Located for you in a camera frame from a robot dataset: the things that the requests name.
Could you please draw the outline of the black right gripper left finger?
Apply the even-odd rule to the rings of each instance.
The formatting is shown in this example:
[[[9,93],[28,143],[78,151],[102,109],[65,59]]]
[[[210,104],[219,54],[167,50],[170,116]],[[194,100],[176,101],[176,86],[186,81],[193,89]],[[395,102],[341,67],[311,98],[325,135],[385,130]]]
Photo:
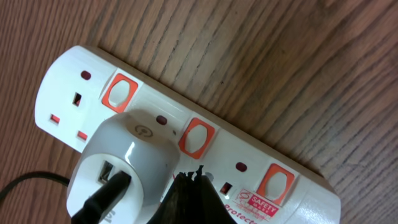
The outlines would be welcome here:
[[[170,186],[160,207],[147,224],[190,223],[195,212],[190,207],[193,196],[193,172],[179,173]]]

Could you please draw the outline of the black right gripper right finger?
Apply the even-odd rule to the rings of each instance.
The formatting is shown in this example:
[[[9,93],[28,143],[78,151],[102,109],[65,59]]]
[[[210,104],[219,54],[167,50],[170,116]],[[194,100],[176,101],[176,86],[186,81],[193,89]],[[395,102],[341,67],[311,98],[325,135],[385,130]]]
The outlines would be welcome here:
[[[221,201],[210,179],[203,175],[204,165],[195,172],[195,198],[198,201],[197,216],[205,224],[236,224]]]

